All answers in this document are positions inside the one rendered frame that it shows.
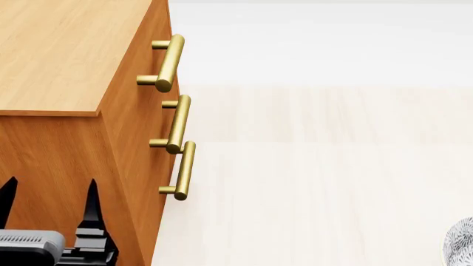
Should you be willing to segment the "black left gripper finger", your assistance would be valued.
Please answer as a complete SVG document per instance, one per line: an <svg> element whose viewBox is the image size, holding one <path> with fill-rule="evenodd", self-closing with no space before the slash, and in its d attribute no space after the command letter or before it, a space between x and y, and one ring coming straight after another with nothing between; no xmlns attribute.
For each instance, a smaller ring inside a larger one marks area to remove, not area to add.
<svg viewBox="0 0 473 266"><path fill-rule="evenodd" d="M111 242L111 236L107 232L95 179L92 179L86 197L84 217L75 232L76 241L79 239L104 239Z"/></svg>
<svg viewBox="0 0 473 266"><path fill-rule="evenodd" d="M15 177L11 177L0 188L0 229L5 229L7 224L8 216L16 196L17 185L18 180Z"/></svg>

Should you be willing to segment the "wooden drawer cabinet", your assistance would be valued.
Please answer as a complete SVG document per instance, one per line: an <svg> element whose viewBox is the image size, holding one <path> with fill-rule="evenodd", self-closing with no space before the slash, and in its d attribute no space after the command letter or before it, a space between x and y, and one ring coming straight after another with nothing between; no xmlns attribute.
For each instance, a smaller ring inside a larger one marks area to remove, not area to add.
<svg viewBox="0 0 473 266"><path fill-rule="evenodd" d="M96 182L117 266L151 266L174 156L151 148L177 99L138 86L171 37L168 0L0 0L0 187L18 187L9 229L75 243Z"/></svg>

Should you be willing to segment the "black and white patterned plate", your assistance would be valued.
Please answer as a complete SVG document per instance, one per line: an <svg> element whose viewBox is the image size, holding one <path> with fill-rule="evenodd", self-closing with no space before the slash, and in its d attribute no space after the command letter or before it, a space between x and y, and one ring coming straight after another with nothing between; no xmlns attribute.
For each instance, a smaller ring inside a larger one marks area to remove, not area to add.
<svg viewBox="0 0 473 266"><path fill-rule="evenodd" d="M440 250L443 266L473 266L473 216L455 223Z"/></svg>

